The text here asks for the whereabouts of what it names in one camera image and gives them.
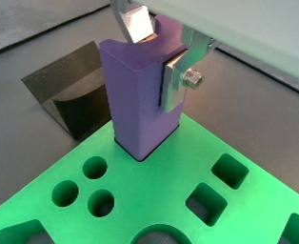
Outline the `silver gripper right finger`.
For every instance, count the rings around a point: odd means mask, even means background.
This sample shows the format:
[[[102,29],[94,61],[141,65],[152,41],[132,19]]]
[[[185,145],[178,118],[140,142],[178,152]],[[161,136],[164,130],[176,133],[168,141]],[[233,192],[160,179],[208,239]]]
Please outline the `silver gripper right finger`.
[[[212,37],[186,26],[181,28],[181,43],[186,49],[164,66],[160,106],[165,112],[180,105],[186,89],[201,85],[204,76],[193,66],[218,45]]]

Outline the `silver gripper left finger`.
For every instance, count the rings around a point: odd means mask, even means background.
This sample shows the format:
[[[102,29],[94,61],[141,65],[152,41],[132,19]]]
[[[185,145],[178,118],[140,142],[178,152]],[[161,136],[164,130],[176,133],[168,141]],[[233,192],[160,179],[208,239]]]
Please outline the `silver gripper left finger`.
[[[132,0],[110,0],[110,7],[128,43],[138,43],[153,35],[146,6]]]

